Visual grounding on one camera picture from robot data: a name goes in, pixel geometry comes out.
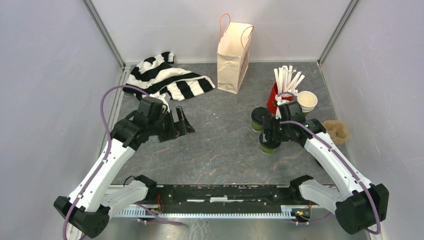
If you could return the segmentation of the green paper coffee cup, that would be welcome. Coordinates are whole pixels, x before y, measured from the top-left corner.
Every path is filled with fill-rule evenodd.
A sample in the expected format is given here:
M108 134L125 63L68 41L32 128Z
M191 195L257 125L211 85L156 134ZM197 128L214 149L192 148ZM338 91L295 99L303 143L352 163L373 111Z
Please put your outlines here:
M251 122L251 127L255 132L262 132L263 126L261 123L256 123L255 121Z

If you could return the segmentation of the black cup lid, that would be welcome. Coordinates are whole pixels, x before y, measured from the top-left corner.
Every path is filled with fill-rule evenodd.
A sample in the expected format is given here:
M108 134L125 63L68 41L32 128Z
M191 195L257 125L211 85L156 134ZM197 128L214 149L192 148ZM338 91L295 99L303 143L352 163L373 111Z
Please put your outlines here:
M271 150L276 149L281 145L281 142L274 140L272 137L269 138L265 136L263 133L261 133L259 136L259 142L262 147L266 149L271 149Z
M256 107L251 113L251 120L257 125L263 124L263 117L270 117L272 114L266 107Z

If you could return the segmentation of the paper takeout bag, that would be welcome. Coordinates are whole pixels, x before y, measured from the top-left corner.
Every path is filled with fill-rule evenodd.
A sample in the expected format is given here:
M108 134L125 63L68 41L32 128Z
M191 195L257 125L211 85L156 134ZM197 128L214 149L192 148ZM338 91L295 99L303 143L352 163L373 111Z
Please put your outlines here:
M255 26L234 22L228 18L223 26L224 13L219 19L219 42L217 47L217 87L238 94L246 75L251 52L251 39Z

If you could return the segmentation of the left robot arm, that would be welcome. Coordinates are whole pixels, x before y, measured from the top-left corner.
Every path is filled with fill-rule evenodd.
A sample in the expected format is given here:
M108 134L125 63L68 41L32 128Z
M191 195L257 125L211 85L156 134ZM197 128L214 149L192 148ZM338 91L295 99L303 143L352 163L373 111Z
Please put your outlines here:
M106 191L122 166L150 137L156 136L161 143L195 133L182 107L175 109L177 121L163 100L146 96L136 110L114 125L102 154L80 185L54 201L66 225L77 228L84 237L95 238L120 211L140 201L151 204L156 200L156 183L143 176L109 196Z

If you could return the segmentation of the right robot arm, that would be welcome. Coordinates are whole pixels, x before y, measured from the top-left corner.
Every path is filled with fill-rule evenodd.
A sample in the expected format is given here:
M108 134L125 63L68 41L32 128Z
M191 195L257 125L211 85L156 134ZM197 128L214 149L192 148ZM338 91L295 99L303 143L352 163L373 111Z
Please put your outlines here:
M273 153L283 142L296 142L310 153L335 184L330 188L312 176L290 181L289 199L295 204L314 202L335 215L348 234L362 230L379 235L386 219L389 191L384 184L374 184L361 174L335 145L323 124L306 119L300 104L289 101L279 105L276 114L266 107L251 113L252 128L260 132L263 153Z

